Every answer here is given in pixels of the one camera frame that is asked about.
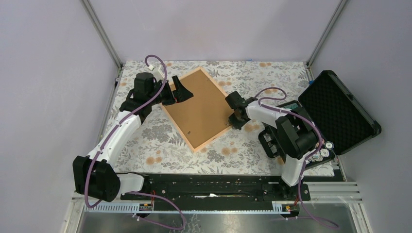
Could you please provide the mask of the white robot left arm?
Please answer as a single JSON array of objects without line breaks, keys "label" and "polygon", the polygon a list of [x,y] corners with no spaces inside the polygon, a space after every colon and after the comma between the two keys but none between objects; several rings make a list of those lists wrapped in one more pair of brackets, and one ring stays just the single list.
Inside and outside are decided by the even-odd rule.
[{"label": "white robot left arm", "polygon": [[182,103],[194,96],[177,76],[171,88],[160,68],[149,66],[150,72],[138,73],[134,87],[121,104],[115,123],[97,146],[86,156],[77,156],[73,163],[75,191],[99,201],[111,202],[132,192],[138,199],[149,197],[151,187],[136,173],[117,174],[113,169],[120,152],[134,132],[152,112],[152,106]]}]

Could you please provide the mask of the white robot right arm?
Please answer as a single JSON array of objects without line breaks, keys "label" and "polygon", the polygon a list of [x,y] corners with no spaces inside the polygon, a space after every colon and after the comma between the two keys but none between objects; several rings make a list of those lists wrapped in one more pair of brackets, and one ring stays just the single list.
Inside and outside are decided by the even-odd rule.
[{"label": "white robot right arm", "polygon": [[235,91],[225,101],[234,111],[229,124],[240,130],[248,121],[257,120],[275,129],[277,151],[285,155],[285,167],[281,175],[284,183],[279,186],[279,195],[291,200],[298,193],[297,184],[303,179],[308,159],[323,145],[320,131],[303,108],[293,110],[264,104],[263,99],[245,99]]}]

